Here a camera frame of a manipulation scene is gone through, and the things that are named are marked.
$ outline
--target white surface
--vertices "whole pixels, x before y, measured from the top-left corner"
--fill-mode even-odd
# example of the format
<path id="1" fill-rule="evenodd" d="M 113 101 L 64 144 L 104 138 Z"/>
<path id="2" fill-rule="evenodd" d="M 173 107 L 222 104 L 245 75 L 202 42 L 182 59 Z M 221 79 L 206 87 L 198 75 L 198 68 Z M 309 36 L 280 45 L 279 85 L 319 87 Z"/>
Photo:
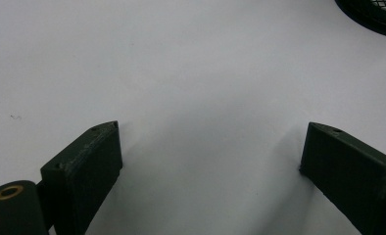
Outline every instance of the white surface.
<path id="1" fill-rule="evenodd" d="M 113 119 L 87 234 L 359 234 L 297 168 L 311 120 L 386 154 L 386 37 L 332 0 L 0 1 L 0 185 Z"/>

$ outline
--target white tabletop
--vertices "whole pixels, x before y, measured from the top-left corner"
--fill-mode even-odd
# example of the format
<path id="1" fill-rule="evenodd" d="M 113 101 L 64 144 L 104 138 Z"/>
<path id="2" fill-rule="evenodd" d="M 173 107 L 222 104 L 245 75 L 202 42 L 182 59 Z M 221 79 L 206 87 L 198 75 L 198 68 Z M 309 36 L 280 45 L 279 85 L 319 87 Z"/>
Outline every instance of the white tabletop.
<path id="1" fill-rule="evenodd" d="M 332 0 L 0 1 L 0 185 L 115 119 L 87 234 L 359 234 L 298 167 L 309 121 L 386 154 L 386 36 Z"/>

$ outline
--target screw hole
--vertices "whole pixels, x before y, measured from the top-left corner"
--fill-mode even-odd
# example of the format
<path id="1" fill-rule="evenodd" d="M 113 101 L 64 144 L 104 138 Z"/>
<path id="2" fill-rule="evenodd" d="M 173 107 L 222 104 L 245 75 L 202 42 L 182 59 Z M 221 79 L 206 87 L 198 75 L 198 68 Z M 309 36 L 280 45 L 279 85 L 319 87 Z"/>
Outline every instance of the screw hole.
<path id="1" fill-rule="evenodd" d="M 0 201 L 16 197 L 23 189 L 22 185 L 12 185 L 0 190 Z"/>

